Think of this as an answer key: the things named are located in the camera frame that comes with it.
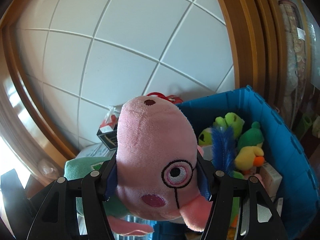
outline orange beak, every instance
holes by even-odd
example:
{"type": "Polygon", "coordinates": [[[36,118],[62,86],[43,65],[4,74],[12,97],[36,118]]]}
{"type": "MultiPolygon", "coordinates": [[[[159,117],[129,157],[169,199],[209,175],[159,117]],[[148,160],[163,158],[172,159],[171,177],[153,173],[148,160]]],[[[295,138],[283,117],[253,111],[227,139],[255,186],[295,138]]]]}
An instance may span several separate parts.
{"type": "Polygon", "coordinates": [[[253,160],[253,166],[254,167],[260,167],[264,163],[264,157],[263,156],[257,156],[253,160]]]}

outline embroidered pink cheek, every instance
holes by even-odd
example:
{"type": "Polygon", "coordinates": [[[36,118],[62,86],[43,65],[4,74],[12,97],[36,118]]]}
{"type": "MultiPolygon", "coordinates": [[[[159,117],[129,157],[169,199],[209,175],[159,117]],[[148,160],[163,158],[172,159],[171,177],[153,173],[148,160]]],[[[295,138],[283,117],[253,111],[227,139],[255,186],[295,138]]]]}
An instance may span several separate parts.
{"type": "Polygon", "coordinates": [[[151,207],[163,207],[165,205],[164,199],[157,195],[146,194],[143,195],[141,199],[151,207]]]}

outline stuffed animals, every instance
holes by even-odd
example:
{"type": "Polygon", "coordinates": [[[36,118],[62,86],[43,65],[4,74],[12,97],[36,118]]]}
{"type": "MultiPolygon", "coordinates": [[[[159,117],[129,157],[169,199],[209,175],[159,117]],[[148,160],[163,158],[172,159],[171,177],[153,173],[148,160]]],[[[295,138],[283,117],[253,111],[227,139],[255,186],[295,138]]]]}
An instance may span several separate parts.
{"type": "Polygon", "coordinates": [[[212,202],[197,186],[197,140],[191,124],[171,102],[141,96],[119,116],[116,195],[129,212],[148,220],[182,216],[203,231],[212,202]]]}
{"type": "Polygon", "coordinates": [[[240,136],[237,149],[238,152],[240,152],[240,150],[245,146],[258,146],[261,148],[263,142],[264,137],[260,130],[260,123],[253,122],[251,128],[240,136]]]}
{"type": "MultiPolygon", "coordinates": [[[[84,157],[67,161],[64,176],[68,180],[83,178],[91,171],[98,170],[103,162],[110,158],[111,157],[84,157]]],[[[82,198],[76,198],[76,206],[77,212],[83,216],[82,198]]],[[[121,218],[130,213],[116,195],[111,196],[108,201],[103,202],[103,206],[113,232],[122,236],[144,236],[145,234],[153,232],[153,228],[149,225],[122,220],[121,218]]]]}
{"type": "Polygon", "coordinates": [[[264,163],[264,153],[260,147],[245,146],[235,158],[235,166],[240,171],[248,171],[250,168],[260,167],[264,163]]]}
{"type": "MultiPolygon", "coordinates": [[[[213,127],[222,127],[223,130],[226,130],[227,127],[232,127],[234,139],[238,139],[241,135],[243,125],[244,120],[235,113],[227,113],[224,118],[217,117],[213,122],[213,127]]],[[[212,145],[211,131],[211,128],[206,128],[200,133],[198,138],[200,146],[212,145]]]]}
{"type": "Polygon", "coordinates": [[[198,144],[199,146],[212,145],[211,128],[206,128],[200,133],[198,144]]]}
{"type": "Polygon", "coordinates": [[[243,125],[244,120],[235,113],[227,113],[224,118],[217,117],[213,123],[213,126],[222,127],[224,130],[227,127],[232,127],[234,139],[238,139],[241,135],[243,125]]]}

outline plush toy eye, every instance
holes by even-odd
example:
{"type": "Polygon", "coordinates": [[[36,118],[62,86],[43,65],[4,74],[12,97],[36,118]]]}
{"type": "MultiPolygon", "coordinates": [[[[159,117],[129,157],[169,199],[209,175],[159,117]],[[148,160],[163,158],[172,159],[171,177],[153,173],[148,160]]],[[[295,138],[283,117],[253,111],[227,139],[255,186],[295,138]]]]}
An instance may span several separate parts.
{"type": "Polygon", "coordinates": [[[189,184],[193,174],[191,163],[185,160],[170,162],[162,171],[162,180],[167,187],[182,188],[189,184]]]}

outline white package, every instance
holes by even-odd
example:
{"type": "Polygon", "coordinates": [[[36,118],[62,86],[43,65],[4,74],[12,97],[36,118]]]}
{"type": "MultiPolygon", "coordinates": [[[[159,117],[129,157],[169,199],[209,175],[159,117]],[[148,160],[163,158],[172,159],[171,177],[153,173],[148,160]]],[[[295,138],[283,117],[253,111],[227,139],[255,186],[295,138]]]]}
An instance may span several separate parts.
{"type": "Polygon", "coordinates": [[[279,216],[281,216],[282,206],[283,206],[283,197],[280,197],[275,202],[276,210],[278,211],[279,216]]]}
{"type": "Polygon", "coordinates": [[[261,166],[260,175],[269,197],[276,196],[282,176],[269,163],[264,163],[261,166]]]}

